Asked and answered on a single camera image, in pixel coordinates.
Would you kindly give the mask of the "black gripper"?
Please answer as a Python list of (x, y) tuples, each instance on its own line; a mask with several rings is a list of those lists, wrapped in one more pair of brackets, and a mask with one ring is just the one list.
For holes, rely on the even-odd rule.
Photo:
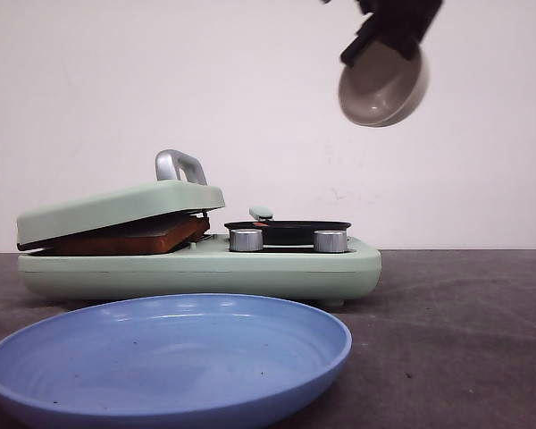
[(362, 24), (354, 40), (339, 59), (353, 67), (374, 39), (394, 48), (405, 60), (412, 61), (420, 51), (423, 38), (437, 16), (441, 0), (358, 1), (363, 15), (371, 16)]

